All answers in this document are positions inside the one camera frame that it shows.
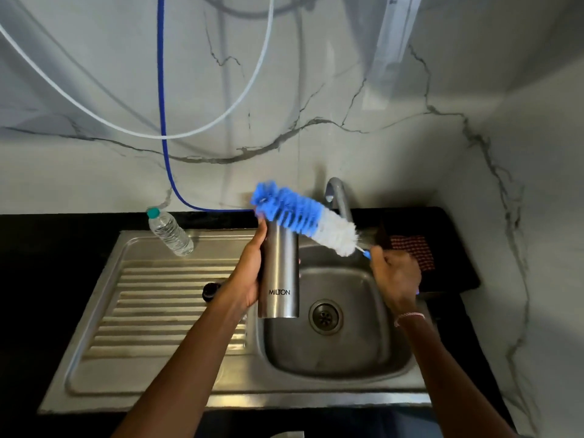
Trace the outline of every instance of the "checkered cloth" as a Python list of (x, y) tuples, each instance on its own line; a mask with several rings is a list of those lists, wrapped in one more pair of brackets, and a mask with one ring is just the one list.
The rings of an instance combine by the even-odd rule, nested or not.
[(434, 257), (432, 252), (428, 247), (426, 238), (422, 235), (415, 236), (403, 236), (403, 235), (392, 235), (390, 236), (391, 248), (395, 250), (405, 250), (410, 255), (412, 255), (420, 266), (422, 272), (427, 272), (429, 270), (434, 270)]

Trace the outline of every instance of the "stainless steel bottle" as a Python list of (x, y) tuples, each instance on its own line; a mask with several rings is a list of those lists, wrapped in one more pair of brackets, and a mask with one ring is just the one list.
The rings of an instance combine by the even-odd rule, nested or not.
[(260, 318), (297, 318), (298, 235), (268, 221), (263, 242), (263, 275), (259, 286)]

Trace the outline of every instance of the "white tube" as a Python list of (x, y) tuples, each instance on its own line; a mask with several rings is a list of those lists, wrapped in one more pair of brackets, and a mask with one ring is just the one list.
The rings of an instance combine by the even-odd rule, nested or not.
[(11, 44), (11, 46), (14, 48), (14, 50), (17, 51), (20, 54), (20, 56), (25, 59), (25, 61), (30, 65), (30, 67), (32, 67), (52, 88), (54, 88), (58, 93), (60, 93), (63, 97), (65, 97), (67, 100), (69, 100), (75, 106), (77, 106), (79, 109), (83, 110), (83, 112), (85, 112), (90, 117), (95, 118), (100, 123), (102, 123), (102, 124), (104, 124), (104, 125), (106, 125), (108, 127), (111, 127), (112, 129), (115, 129), (116, 131), (124, 132), (125, 134), (128, 134), (128, 135), (134, 135), (135, 137), (149, 138), (149, 139), (176, 139), (176, 138), (190, 137), (191, 135), (195, 135), (195, 134), (199, 134), (201, 132), (205, 132), (207, 129), (210, 129), (211, 127), (213, 127), (216, 124), (218, 124), (221, 121), (223, 121), (223, 119), (225, 117), (227, 117), (231, 112), (233, 112), (233, 110), (239, 105), (239, 103), (241, 103), (243, 101), (243, 99), (245, 98), (245, 95), (247, 95), (248, 92), (249, 92), (249, 89), (251, 89), (253, 82), (258, 77), (259, 70), (262, 67), (264, 58), (266, 57), (267, 43), (269, 42), (269, 40), (270, 40), (270, 34), (272, 33), (272, 21), (273, 21), (273, 19), (274, 19), (274, 0), (270, 0), (270, 7), (269, 7), (268, 15), (267, 15), (266, 37), (263, 40), (262, 51), (259, 54), (258, 63), (256, 64), (255, 70), (253, 71), (252, 76), (251, 76), (251, 78), (248, 81), (248, 85), (245, 86), (245, 89), (241, 93), (241, 95), (239, 96), (239, 98), (237, 98), (237, 100), (230, 106), (229, 109), (227, 109), (225, 112), (223, 112), (223, 114), (221, 116), (217, 117), (212, 122), (210, 122), (210, 123), (208, 123), (208, 124), (206, 124), (206, 125), (198, 128), (198, 129), (195, 129), (195, 130), (192, 130), (192, 131), (189, 131), (189, 132), (184, 132), (182, 134), (175, 134), (175, 135), (141, 134), (140, 132), (130, 131), (130, 130), (125, 129), (125, 128), (121, 127), (121, 126), (115, 125), (115, 124), (107, 121), (106, 119), (104, 119), (104, 118), (96, 115), (95, 113), (91, 112), (91, 110), (89, 110), (85, 106), (83, 106), (81, 103), (79, 103), (76, 100), (74, 100), (67, 92), (65, 92), (64, 90), (62, 90), (61, 87), (59, 87), (53, 80), (51, 80), (47, 76), (47, 74), (45, 74), (42, 71), (42, 69), (40, 67), (38, 67), (34, 63), (34, 61), (30, 59), (30, 57), (28, 55), (25, 54), (25, 51), (22, 50), (20, 48), (20, 46), (18, 46), (18, 44), (8, 34), (8, 32), (6, 32), (6, 30), (3, 28), (3, 26), (1, 24), (0, 24), (0, 33), (4, 36), (4, 38), (6, 38), (7, 42)]

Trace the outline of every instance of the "forearm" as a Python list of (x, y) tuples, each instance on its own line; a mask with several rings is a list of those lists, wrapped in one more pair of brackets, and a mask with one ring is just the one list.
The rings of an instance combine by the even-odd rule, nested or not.
[(128, 413), (114, 438), (191, 438), (244, 303), (222, 288)]
[(424, 377), (444, 438), (516, 436), (424, 319), (407, 316), (399, 324)]

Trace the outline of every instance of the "hand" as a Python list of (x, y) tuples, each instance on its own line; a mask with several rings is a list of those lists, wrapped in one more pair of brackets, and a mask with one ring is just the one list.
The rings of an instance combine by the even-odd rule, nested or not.
[(416, 292), (422, 273), (418, 262), (403, 250), (373, 246), (371, 268), (377, 287), (394, 315), (416, 311)]
[(258, 217), (258, 230), (239, 257), (239, 262), (225, 283), (235, 298), (241, 298), (245, 309), (258, 300), (258, 273), (262, 265), (260, 246), (267, 234), (266, 220)]

